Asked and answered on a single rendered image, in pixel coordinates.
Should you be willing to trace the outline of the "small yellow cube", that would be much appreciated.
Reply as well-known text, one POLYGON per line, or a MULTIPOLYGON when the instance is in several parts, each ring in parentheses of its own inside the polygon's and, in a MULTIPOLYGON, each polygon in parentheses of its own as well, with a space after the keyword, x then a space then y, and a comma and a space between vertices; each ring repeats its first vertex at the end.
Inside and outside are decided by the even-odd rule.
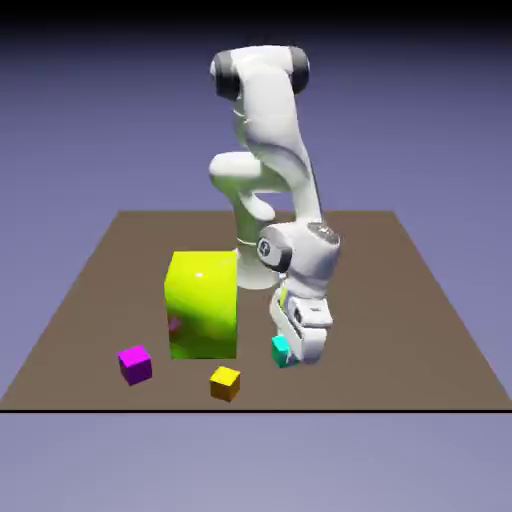
POLYGON ((210 395, 218 400, 231 402, 240 390, 241 372, 219 366, 211 375, 210 395))

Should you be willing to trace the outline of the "small magenta cube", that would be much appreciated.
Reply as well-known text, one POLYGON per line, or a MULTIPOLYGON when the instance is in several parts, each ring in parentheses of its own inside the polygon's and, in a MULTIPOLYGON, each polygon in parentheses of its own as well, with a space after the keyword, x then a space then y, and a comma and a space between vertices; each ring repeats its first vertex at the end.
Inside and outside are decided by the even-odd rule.
POLYGON ((139 384, 152 377, 152 359, 143 345, 133 346, 120 351, 117 357, 120 372, 130 386, 139 384))

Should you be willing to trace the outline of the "small cyan cube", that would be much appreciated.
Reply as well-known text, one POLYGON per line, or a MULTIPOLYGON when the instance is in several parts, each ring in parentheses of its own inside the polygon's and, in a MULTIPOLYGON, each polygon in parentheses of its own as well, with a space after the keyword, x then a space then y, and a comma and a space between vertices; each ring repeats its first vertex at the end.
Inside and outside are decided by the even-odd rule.
POLYGON ((276 335, 272 338, 272 358, 279 368, 286 368, 299 363, 284 335, 276 335))

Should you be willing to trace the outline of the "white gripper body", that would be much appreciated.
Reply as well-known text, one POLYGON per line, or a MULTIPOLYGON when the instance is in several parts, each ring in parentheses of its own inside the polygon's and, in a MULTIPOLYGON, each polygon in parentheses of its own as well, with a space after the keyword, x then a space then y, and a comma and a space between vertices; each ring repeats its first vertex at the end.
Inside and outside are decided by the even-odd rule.
POLYGON ((313 364, 322 356, 333 324, 326 298, 303 298, 278 288, 270 302, 270 315, 299 362, 313 364))

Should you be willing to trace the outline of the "large lime green box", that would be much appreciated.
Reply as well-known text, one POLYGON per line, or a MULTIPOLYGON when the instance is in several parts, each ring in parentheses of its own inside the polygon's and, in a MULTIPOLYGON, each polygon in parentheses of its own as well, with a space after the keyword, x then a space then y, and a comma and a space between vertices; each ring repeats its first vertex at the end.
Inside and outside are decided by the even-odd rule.
POLYGON ((237 355, 237 257, 233 251, 176 251, 164 281, 171 357, 237 355))

